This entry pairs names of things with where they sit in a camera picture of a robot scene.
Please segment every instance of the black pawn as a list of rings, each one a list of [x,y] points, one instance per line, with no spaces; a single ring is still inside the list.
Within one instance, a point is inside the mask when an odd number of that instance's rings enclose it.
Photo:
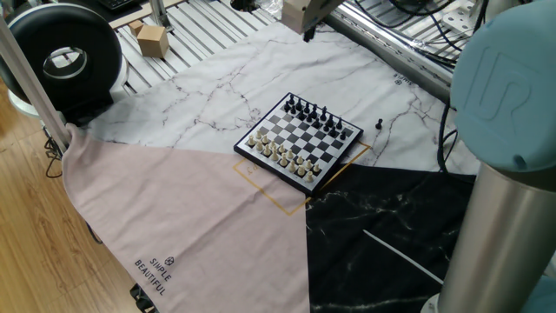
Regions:
[[[301,104],[301,99],[297,100],[297,104],[295,105],[295,109],[301,111],[303,109],[303,104]]]
[[[379,118],[379,122],[374,127],[377,130],[382,130],[382,118]]]
[[[327,120],[327,107],[322,108],[321,121]]]
[[[332,119],[332,114],[328,114],[327,126],[328,127],[334,126],[334,120]]]
[[[316,118],[316,104],[313,104],[313,111],[311,112],[311,118]]]

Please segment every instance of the white chess piece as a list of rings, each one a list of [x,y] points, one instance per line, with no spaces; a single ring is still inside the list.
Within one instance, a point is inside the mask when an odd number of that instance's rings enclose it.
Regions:
[[[308,183],[313,182],[313,172],[312,171],[307,172],[307,175],[305,176],[305,181],[308,182]]]
[[[278,161],[278,153],[276,153],[276,147],[272,149],[272,156],[270,157],[272,161]]]
[[[280,165],[281,166],[288,165],[288,159],[286,158],[286,153],[285,152],[281,154]]]
[[[262,152],[262,154],[264,154],[266,157],[270,156],[270,147],[268,147],[268,145],[264,146],[264,151]]]
[[[300,165],[299,169],[297,169],[297,174],[299,174],[300,176],[305,175],[305,166]]]
[[[294,161],[290,162],[288,165],[288,170],[290,173],[294,173],[295,172],[295,163]]]

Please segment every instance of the black cable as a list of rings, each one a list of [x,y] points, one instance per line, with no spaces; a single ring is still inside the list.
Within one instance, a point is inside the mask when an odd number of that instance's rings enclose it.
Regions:
[[[87,222],[85,222],[85,223],[87,224],[87,229],[89,230],[90,236],[93,237],[93,240],[95,241],[95,243],[103,244],[103,241],[99,237],[97,237],[95,235],[95,232],[93,231],[93,229],[90,228],[89,223],[87,223]]]
[[[355,1],[355,4],[357,4],[357,6],[359,7],[359,9],[363,12],[363,14],[365,14],[368,18],[370,18],[371,21],[373,21],[374,23],[378,24],[379,26],[382,26],[382,27],[387,28],[387,29],[392,29],[392,28],[396,28],[398,26],[401,26],[404,23],[407,23],[410,19],[414,18],[414,16],[410,15],[409,17],[407,17],[406,19],[404,19],[403,21],[401,21],[397,24],[386,25],[383,22],[381,22],[381,20],[379,20],[378,18],[374,17],[372,14],[367,12],[367,10],[365,10],[365,8],[363,8],[363,6],[357,0],[354,0],[354,1]]]
[[[436,25],[436,28],[438,29],[438,31],[440,32],[440,34],[442,35],[442,38],[444,38],[444,40],[446,41],[447,44],[450,45],[450,47],[456,49],[457,51],[461,51],[461,49],[459,47],[457,47],[455,44],[453,44],[450,39],[448,39],[448,37],[446,37],[446,34],[444,33],[444,30],[442,30],[442,28],[440,27],[440,24],[438,24],[438,21],[436,20],[436,18],[434,17],[434,15],[431,14],[431,18],[433,19],[434,25]]]
[[[438,12],[444,10],[448,5],[452,4],[453,1],[455,1],[455,0],[448,0],[446,3],[442,4],[440,7],[436,8],[434,10],[431,10],[431,11],[427,10],[426,12],[420,12],[420,10],[423,10],[425,8],[425,6],[428,4],[428,1],[420,2],[421,4],[425,4],[425,5],[422,5],[420,8],[418,8],[414,11],[407,10],[406,8],[404,8],[402,5],[400,5],[398,0],[390,0],[390,3],[396,9],[398,9],[398,10],[400,10],[400,11],[406,13],[406,14],[412,15],[414,17],[426,17],[426,16],[429,16],[431,14],[438,13]]]
[[[473,28],[473,34],[479,30],[482,23],[485,22],[486,15],[487,15],[487,6],[488,0],[483,0],[482,5],[480,6],[479,15],[477,16],[477,22],[475,22],[475,27]]]

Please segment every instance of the black chess piece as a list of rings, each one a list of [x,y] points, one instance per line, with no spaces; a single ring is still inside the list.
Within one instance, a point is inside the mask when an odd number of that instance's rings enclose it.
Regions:
[[[327,120],[327,107],[322,108],[321,121]]]
[[[332,119],[332,114],[328,114],[327,126],[328,127],[334,126],[334,119]]]
[[[316,104],[313,104],[313,111],[311,112],[311,118],[316,118]]]
[[[374,127],[377,130],[382,130],[382,118],[379,118],[379,122]]]

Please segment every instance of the white pawn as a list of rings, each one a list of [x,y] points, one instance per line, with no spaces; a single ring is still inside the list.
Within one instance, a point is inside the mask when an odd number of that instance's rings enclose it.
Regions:
[[[305,181],[308,182],[308,183],[313,182],[313,172],[312,171],[307,172],[307,175],[305,176]]]
[[[299,169],[297,169],[297,174],[299,174],[299,176],[305,175],[305,166],[300,165]]]
[[[276,147],[272,149],[272,156],[270,157],[272,161],[278,161],[278,153],[276,153]]]
[[[255,140],[253,140],[253,135],[249,135],[249,141],[247,141],[247,144],[249,145],[249,147],[253,148],[253,146],[255,145]]]
[[[288,159],[286,158],[286,153],[282,153],[282,154],[281,154],[280,165],[281,165],[281,166],[286,166],[286,165],[288,165]]]
[[[264,146],[264,151],[262,152],[262,154],[264,154],[265,157],[270,156],[270,147],[268,147],[268,145]]]
[[[288,170],[289,170],[290,173],[295,172],[295,163],[294,163],[294,161],[289,163]]]

